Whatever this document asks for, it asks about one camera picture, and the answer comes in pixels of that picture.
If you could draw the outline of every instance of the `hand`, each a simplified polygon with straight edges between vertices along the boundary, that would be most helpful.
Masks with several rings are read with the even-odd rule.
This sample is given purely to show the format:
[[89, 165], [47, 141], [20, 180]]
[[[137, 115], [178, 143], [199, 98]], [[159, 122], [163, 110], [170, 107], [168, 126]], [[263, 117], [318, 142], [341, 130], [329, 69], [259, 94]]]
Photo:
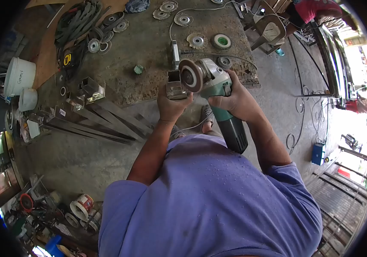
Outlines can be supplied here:
[[188, 97], [183, 100], [169, 100], [166, 96], [166, 85], [160, 85], [158, 89], [157, 104], [160, 115], [159, 119], [175, 123], [185, 108], [193, 101], [193, 93], [191, 92]]
[[232, 93], [226, 96], [211, 96], [210, 105], [229, 111], [233, 116], [243, 121], [253, 121], [257, 115], [262, 114], [258, 103], [249, 91], [241, 84], [238, 76], [232, 70], [225, 70], [232, 80]]

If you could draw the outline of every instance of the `person in red shirt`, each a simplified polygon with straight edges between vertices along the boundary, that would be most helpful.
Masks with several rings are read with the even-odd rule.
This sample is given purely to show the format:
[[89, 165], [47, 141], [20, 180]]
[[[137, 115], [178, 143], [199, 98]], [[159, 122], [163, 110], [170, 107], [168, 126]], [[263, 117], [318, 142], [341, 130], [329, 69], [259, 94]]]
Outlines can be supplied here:
[[300, 28], [304, 28], [310, 20], [319, 23], [323, 17], [342, 18], [353, 30], [357, 30], [356, 24], [350, 14], [342, 9], [333, 0], [294, 0], [283, 13], [279, 14], [289, 20], [286, 27], [286, 37]]

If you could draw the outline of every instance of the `chair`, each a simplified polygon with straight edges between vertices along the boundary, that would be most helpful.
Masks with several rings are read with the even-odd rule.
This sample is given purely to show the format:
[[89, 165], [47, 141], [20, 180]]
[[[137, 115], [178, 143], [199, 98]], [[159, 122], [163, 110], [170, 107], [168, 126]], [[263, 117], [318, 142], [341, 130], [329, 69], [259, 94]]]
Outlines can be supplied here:
[[286, 29], [280, 18], [276, 15], [275, 11], [273, 11], [272, 7], [270, 7], [266, 1], [257, 0], [254, 4], [254, 9], [257, 6], [258, 10], [261, 10], [262, 8], [265, 9], [265, 15], [254, 15], [253, 21], [248, 23], [243, 30], [247, 31], [248, 29], [254, 29], [260, 35], [260, 37], [253, 44], [251, 44], [250, 48], [252, 51], [264, 43], [272, 45], [272, 48], [269, 51], [266, 51], [263, 49], [263, 47], [261, 47], [261, 49], [267, 55], [269, 55], [284, 44]]

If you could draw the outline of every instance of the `green flip-flop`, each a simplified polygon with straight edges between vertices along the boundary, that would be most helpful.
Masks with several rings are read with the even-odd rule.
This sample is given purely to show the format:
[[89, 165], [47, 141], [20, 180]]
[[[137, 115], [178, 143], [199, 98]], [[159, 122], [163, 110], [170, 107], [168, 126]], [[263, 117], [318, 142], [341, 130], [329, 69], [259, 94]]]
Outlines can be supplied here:
[[276, 49], [275, 52], [277, 54], [279, 54], [280, 56], [284, 56], [285, 55], [285, 52], [282, 49], [280, 49], [280, 48], [279, 49]]

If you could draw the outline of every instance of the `grinder disc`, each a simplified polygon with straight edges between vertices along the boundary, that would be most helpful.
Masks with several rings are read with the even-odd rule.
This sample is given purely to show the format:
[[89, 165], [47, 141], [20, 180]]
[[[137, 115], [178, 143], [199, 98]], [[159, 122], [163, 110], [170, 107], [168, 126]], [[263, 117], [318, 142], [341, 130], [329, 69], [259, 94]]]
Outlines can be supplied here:
[[188, 59], [183, 59], [179, 63], [179, 70], [181, 71], [181, 82], [187, 90], [191, 92], [198, 92], [203, 85], [203, 77], [199, 71], [198, 66]]

